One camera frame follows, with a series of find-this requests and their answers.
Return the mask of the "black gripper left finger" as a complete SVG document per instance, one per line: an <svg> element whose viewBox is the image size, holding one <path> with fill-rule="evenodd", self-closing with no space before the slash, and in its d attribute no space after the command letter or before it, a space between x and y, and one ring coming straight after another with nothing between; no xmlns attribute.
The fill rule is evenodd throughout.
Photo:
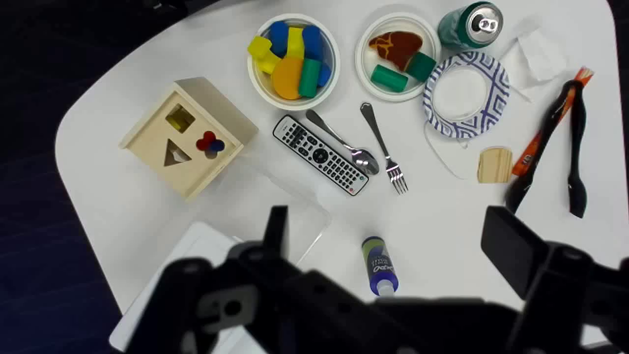
<svg viewBox="0 0 629 354"><path fill-rule="evenodd" d="M290 207L276 205L268 219L268 227L264 233L264 247L278 256L286 254L288 225L290 225Z"/></svg>

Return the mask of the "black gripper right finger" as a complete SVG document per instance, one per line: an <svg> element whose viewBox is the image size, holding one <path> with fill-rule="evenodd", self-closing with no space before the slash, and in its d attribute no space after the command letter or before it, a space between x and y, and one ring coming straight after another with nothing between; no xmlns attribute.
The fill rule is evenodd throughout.
<svg viewBox="0 0 629 354"><path fill-rule="evenodd" d="M506 207L488 207L482 231L482 252L510 288L525 300L533 288L539 266L549 254L549 247Z"/></svg>

